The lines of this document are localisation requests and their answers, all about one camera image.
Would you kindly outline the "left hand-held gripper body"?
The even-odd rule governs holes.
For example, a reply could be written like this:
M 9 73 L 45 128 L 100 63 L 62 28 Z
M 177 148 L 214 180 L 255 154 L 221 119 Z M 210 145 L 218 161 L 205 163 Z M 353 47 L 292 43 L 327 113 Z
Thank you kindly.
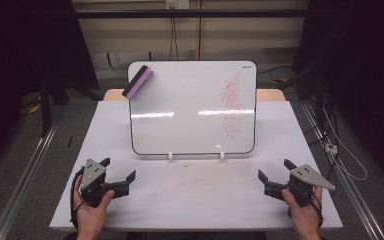
M 83 168 L 83 177 L 80 184 L 80 193 L 83 199 L 93 207 L 97 207 L 103 196 L 110 190 L 115 192 L 114 197 L 120 198 L 129 194 L 129 186 L 117 187 L 115 183 L 107 183 L 107 167 L 100 165 L 93 159 L 88 159 Z

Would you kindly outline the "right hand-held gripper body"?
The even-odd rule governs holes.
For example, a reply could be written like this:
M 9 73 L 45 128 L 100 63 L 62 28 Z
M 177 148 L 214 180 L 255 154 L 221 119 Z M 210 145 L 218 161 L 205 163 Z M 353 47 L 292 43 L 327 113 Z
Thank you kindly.
M 296 166 L 293 170 L 289 170 L 289 181 L 286 184 L 272 182 L 272 185 L 264 185 L 264 194 L 284 201 L 282 190 L 288 189 L 294 196 L 298 205 L 304 207 L 310 204 L 313 188 L 315 186 L 328 190 L 336 189 L 332 183 L 314 170 L 310 165 L 304 164 L 302 166 Z

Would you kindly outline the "purple and black board eraser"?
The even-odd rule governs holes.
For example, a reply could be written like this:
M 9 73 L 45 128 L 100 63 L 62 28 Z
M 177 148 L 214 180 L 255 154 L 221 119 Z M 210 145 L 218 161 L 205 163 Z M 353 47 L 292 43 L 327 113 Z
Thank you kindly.
M 152 74 L 153 71 L 148 66 L 143 65 L 124 89 L 122 95 L 128 100 L 133 99 L 142 85 L 152 76 Z

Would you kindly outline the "white whiteboard with black rim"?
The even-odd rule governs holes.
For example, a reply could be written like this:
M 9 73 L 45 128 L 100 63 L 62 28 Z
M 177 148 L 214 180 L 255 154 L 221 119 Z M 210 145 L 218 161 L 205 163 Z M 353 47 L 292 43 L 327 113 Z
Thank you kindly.
M 243 61 L 136 61 L 151 76 L 129 100 L 139 155 L 245 154 L 255 146 L 257 66 Z

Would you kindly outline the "person's right hand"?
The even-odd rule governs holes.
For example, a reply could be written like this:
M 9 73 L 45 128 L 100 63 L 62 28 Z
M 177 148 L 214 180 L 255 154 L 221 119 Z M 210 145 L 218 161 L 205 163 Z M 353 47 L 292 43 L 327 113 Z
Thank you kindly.
M 290 207 L 292 223 L 297 237 L 319 235 L 319 214 L 312 205 L 300 207 L 288 189 L 282 190 L 286 204 Z

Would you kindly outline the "person's left hand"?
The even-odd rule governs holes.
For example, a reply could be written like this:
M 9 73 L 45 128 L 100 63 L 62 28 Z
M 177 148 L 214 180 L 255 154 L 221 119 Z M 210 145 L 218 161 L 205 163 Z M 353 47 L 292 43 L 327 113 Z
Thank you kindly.
M 106 213 L 115 192 L 110 190 L 102 198 L 97 207 L 89 206 L 78 190 L 74 192 L 74 203 L 77 209 L 78 233 L 100 236 L 104 229 Z

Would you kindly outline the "black metal stand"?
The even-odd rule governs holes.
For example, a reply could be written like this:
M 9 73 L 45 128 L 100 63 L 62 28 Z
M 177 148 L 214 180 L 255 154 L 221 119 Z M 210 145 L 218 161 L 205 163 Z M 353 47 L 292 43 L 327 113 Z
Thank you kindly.
M 297 96 L 301 100 L 307 100 L 312 96 L 312 94 L 315 94 L 316 122 L 319 125 L 322 125 L 324 123 L 323 80 L 324 68 L 316 61 L 313 61 L 290 80 L 280 84 L 278 89 L 283 91 L 289 86 L 295 84 Z
M 51 130 L 54 121 L 51 118 L 50 100 L 53 98 L 56 105 L 67 105 L 69 97 L 65 89 L 73 89 L 87 98 L 94 101 L 101 101 L 103 95 L 82 87 L 67 78 L 51 73 L 42 73 L 39 81 L 40 85 L 40 106 L 42 109 L 42 137 L 45 137 Z

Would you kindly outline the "black curtain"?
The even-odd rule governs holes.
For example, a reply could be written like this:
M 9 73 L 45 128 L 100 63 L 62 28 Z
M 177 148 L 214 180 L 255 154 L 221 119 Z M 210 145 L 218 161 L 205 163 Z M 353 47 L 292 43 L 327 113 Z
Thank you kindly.
M 0 0 L 0 154 L 22 98 L 46 89 L 60 104 L 67 87 L 97 89 L 72 0 Z
M 309 0 L 307 8 L 321 14 L 305 18 L 293 69 L 332 40 L 321 56 L 325 84 L 384 171 L 384 0 Z

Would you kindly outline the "thin yellow vertical pipe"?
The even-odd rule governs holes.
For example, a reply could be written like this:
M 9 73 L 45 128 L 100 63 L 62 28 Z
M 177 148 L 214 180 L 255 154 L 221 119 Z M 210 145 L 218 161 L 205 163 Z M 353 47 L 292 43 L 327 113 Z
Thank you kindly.
M 202 0 L 197 0 L 198 10 L 202 10 Z M 201 60 L 201 26 L 202 20 L 201 18 L 197 19 L 197 50 L 196 50 L 196 58 L 197 60 Z

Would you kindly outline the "black horizontal metal bar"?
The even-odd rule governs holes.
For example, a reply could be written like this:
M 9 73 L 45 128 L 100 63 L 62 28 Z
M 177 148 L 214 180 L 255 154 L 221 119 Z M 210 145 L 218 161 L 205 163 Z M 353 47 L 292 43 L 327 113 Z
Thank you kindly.
M 269 10 L 119 10 L 79 11 L 79 19 L 101 18 L 296 18 L 306 17 L 310 12 L 301 9 Z

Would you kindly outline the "aluminium floor rail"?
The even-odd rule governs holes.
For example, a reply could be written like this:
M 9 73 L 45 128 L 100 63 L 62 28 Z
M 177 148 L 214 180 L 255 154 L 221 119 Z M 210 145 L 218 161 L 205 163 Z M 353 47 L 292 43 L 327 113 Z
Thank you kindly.
M 317 138 L 321 141 L 322 146 L 324 142 L 330 143 L 331 140 L 327 135 L 323 135 L 323 131 L 316 123 L 316 113 L 310 103 L 301 103 L 301 107 L 308 118 Z M 384 232 L 367 205 L 360 191 L 355 184 L 355 178 L 346 170 L 343 162 L 338 155 L 333 156 L 331 153 L 327 154 L 327 159 L 333 165 L 336 178 L 341 182 L 341 185 L 346 192 L 352 206 L 354 207 L 362 225 L 364 226 L 368 236 L 371 240 L 384 240 Z
M 58 113 L 47 130 L 46 134 L 41 137 L 35 148 L 33 155 L 30 157 L 28 165 L 22 172 L 21 178 L 17 182 L 12 191 L 11 197 L 0 214 L 0 240 L 5 240 L 10 228 L 19 212 L 24 198 L 33 182 L 33 179 L 42 163 L 42 160 L 51 144 L 58 125 L 62 119 L 64 112 Z

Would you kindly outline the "white wall socket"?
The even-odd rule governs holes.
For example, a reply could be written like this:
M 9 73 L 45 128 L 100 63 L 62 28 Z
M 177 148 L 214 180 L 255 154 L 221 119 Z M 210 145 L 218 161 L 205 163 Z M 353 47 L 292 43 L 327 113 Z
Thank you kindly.
M 186 10 L 190 8 L 189 0 L 165 0 L 167 9 Z

